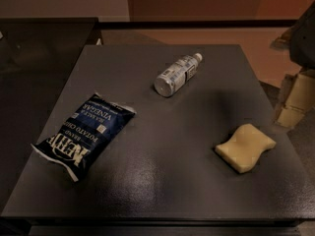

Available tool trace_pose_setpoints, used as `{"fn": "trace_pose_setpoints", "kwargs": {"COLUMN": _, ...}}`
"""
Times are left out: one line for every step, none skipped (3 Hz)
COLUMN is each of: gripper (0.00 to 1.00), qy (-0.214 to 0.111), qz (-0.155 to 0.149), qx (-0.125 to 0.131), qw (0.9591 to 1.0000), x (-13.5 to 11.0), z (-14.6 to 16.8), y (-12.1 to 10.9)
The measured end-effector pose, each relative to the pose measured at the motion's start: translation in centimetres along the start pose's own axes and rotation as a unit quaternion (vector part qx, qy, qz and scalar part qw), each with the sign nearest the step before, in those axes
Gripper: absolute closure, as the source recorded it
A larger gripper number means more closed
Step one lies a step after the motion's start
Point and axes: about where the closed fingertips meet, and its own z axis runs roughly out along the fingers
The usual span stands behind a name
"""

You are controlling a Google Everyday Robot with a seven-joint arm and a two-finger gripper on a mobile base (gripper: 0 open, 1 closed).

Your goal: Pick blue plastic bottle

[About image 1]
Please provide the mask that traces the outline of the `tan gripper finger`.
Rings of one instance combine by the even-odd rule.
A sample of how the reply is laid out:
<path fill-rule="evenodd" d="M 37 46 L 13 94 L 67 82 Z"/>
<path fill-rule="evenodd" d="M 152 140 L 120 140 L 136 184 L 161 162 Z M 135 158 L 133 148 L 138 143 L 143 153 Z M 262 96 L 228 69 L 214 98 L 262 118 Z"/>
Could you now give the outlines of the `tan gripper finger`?
<path fill-rule="evenodd" d="M 294 128 L 314 106 L 315 70 L 302 68 L 294 76 L 284 76 L 274 122 L 285 128 Z"/>

